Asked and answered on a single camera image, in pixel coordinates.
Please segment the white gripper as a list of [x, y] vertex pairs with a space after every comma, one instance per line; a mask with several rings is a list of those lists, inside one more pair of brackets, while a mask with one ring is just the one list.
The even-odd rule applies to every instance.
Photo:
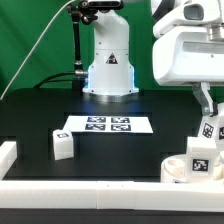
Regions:
[[192, 85], [213, 116], [211, 85], [224, 84], [224, 0], [151, 0], [153, 74], [160, 85]]

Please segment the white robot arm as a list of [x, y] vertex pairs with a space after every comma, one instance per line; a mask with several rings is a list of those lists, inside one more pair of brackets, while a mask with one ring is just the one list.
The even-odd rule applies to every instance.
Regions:
[[[155, 80], [164, 86], [190, 86], [202, 113], [217, 115], [209, 89], [224, 85], [224, 0], [149, 1], [155, 21]], [[116, 13], [120, 5], [121, 0], [87, 0], [97, 20], [84, 92], [106, 101], [138, 92], [129, 63], [129, 25]]]

